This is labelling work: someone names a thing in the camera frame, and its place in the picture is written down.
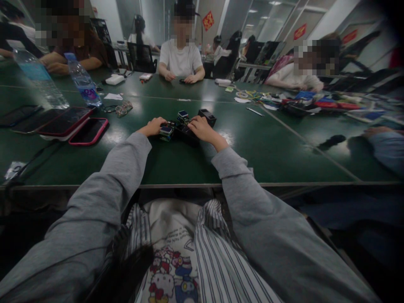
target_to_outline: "pink phone case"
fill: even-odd
[[[103,123],[103,125],[100,127],[100,129],[98,130],[96,136],[94,137],[94,139],[91,142],[86,142],[86,143],[82,143],[82,142],[75,142],[72,143],[71,141],[74,139],[74,137],[80,132],[80,130],[92,119],[97,119],[97,120],[105,120],[105,122]],[[108,119],[106,118],[90,118],[87,120],[86,123],[83,124],[82,127],[80,127],[80,129],[69,139],[69,144],[70,145],[74,145],[74,146],[90,146],[95,144],[98,139],[100,138],[100,136],[102,135],[102,133],[104,132],[105,127],[108,125]]]
[[[49,121],[48,123],[46,123],[44,126],[42,126],[40,129],[37,130],[37,133],[40,135],[44,135],[44,136],[54,136],[54,137],[66,137],[68,136],[72,131],[74,131],[75,128],[77,128],[81,123],[83,123],[91,114],[93,114],[94,110],[93,109],[88,109],[88,113],[86,113],[83,117],[80,118],[80,120],[78,120],[76,123],[74,123],[74,125],[72,125],[71,127],[69,127],[68,130],[66,130],[64,133],[44,133],[41,131],[41,129],[43,129],[45,126],[47,126],[48,124],[52,123],[53,121],[59,119],[61,116],[63,116],[66,112],[63,112],[62,114],[58,115],[56,118],[52,119],[51,121]]]

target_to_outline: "pen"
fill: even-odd
[[[248,109],[248,110],[250,110],[250,111],[252,111],[252,112],[254,112],[254,113],[260,115],[261,117],[264,116],[263,114],[260,114],[259,112],[256,112],[255,110],[253,110],[253,109],[251,109],[251,108],[249,108],[249,107],[246,107],[246,109]]]

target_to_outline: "bottle cap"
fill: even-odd
[[[8,45],[10,45],[14,49],[25,49],[24,44],[21,41],[17,40],[6,40]]]
[[[68,61],[77,61],[76,55],[73,53],[64,53],[64,56]]]

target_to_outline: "plastic bottle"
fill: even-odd
[[[73,53],[65,53],[64,56],[68,60],[67,65],[69,66],[70,76],[86,104],[89,106],[100,107],[102,105],[102,100],[97,94],[96,86],[90,75],[79,61],[77,61],[76,56]]]
[[[35,84],[44,95],[50,106],[55,109],[66,109],[69,103],[55,86],[46,68],[37,57],[28,52],[20,41],[7,40],[14,49],[14,60],[20,66],[24,74]]]

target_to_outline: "green table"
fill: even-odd
[[[44,104],[36,89],[18,67],[7,62],[0,69],[2,112],[6,113],[23,104]],[[109,72],[90,73],[93,80],[108,77]],[[207,108],[216,117],[215,130],[223,135],[230,146],[248,160],[262,186],[326,186],[341,184],[391,184],[398,179],[380,165],[371,155],[366,142],[356,147],[361,153],[357,161],[354,153],[347,152],[345,143],[327,152],[315,148],[335,134],[347,137],[362,133],[365,126],[345,117],[316,115],[298,120],[281,112],[268,112],[259,106],[239,104],[234,93],[226,93],[212,80],[195,85],[178,82],[169,84],[157,74],[145,84],[135,73],[126,83],[105,86],[104,93],[124,93],[133,110],[118,118],[116,114],[97,113],[108,118],[110,124],[100,141],[89,147],[75,147],[58,143],[47,149],[24,173],[25,188],[69,188],[79,186],[89,175],[98,171],[108,152],[131,133],[144,126],[153,117],[175,119],[177,112],[186,110],[194,115]],[[83,106],[83,101],[69,77],[55,78],[72,106]],[[260,87],[237,83],[241,89],[270,91]],[[104,100],[106,106],[119,101]],[[258,116],[246,107],[264,114]],[[33,154],[48,144],[39,136],[21,135],[9,129],[0,129],[2,159],[0,172],[5,173],[12,161],[28,161]],[[220,186],[221,182],[210,160],[214,148],[201,143],[192,148],[181,141],[169,143],[152,138],[151,150],[141,187],[203,187]]]

